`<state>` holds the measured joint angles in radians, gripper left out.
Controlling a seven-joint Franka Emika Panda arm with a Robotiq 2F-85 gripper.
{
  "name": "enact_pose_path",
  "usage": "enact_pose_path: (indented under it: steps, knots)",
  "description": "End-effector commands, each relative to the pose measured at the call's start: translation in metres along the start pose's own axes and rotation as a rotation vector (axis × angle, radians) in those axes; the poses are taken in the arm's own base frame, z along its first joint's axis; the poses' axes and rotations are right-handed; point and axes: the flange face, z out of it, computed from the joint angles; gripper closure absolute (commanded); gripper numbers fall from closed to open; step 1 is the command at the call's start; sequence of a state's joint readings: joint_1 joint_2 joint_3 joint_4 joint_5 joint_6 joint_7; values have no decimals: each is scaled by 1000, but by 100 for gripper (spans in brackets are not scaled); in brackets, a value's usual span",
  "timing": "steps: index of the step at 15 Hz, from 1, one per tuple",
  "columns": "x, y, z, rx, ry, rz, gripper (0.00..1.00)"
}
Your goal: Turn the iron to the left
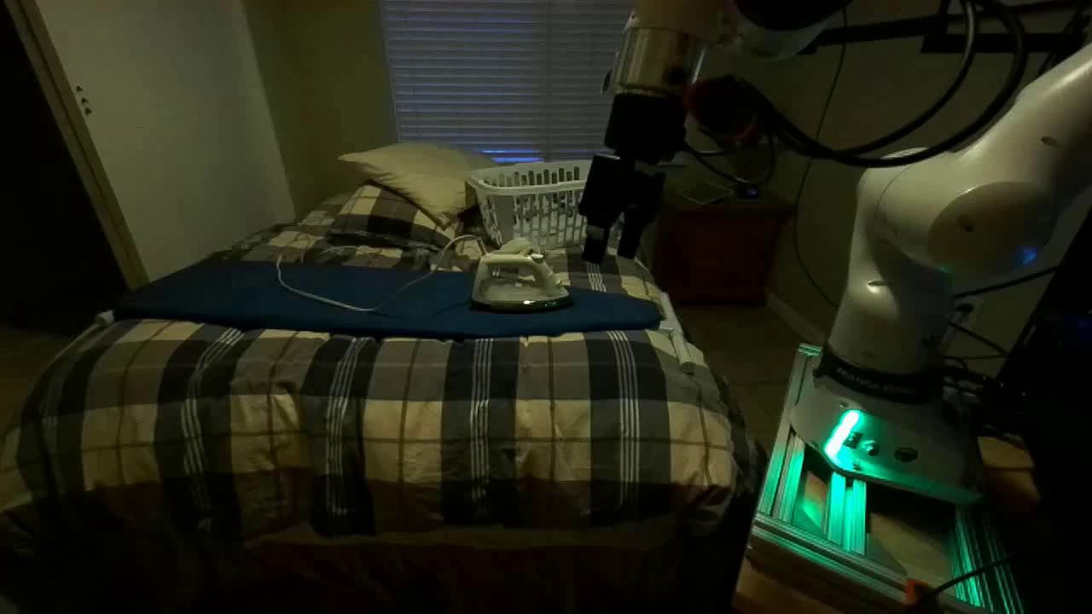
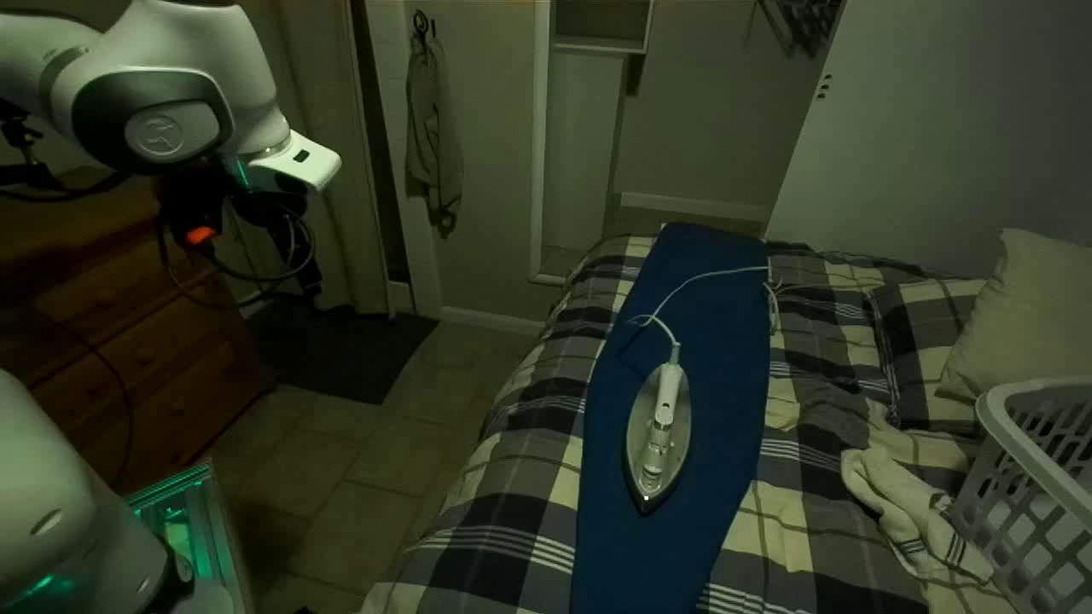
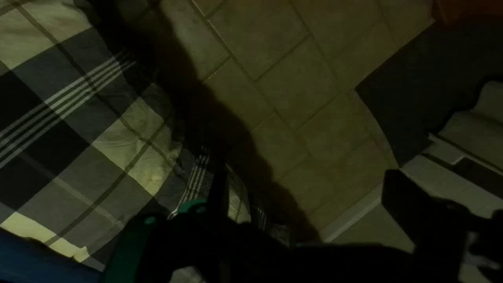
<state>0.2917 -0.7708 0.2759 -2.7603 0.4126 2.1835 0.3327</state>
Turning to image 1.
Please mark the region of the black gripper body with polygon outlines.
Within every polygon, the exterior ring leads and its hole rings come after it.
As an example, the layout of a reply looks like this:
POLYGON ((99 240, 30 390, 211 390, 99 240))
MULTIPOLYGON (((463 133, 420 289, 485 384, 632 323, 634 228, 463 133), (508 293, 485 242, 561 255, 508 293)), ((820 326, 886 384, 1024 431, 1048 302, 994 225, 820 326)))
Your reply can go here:
POLYGON ((659 213, 667 163, 682 149, 685 108, 679 99, 618 95, 612 102, 604 153, 590 159, 580 198, 586 217, 585 255, 609 255, 612 228, 623 228, 618 255, 634 259, 659 213))

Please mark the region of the robot base mount green lit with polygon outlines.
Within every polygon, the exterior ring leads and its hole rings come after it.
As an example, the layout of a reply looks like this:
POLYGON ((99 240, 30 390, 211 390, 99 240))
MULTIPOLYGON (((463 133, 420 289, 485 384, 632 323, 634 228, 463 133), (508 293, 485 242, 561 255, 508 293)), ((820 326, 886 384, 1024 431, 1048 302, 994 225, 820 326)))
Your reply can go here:
POLYGON ((749 560, 839 614, 1032 614, 975 443, 820 366, 820 344, 797 352, 749 560))

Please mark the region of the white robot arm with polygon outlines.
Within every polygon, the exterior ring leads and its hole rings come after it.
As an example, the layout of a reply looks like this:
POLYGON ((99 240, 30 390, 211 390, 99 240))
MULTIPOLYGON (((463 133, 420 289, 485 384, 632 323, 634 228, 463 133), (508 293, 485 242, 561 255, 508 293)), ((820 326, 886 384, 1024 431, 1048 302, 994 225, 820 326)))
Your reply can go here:
MULTIPOLYGON (((685 95, 717 23, 798 42, 842 0, 634 0, 609 77, 609 149, 580 216, 590 263, 637 250, 682 149, 685 95)), ((914 394, 939 377, 939 336, 958 277, 1029 265, 1090 186, 1092 48, 1020 84, 983 133, 859 166, 849 268, 824 373, 849 390, 914 394)))

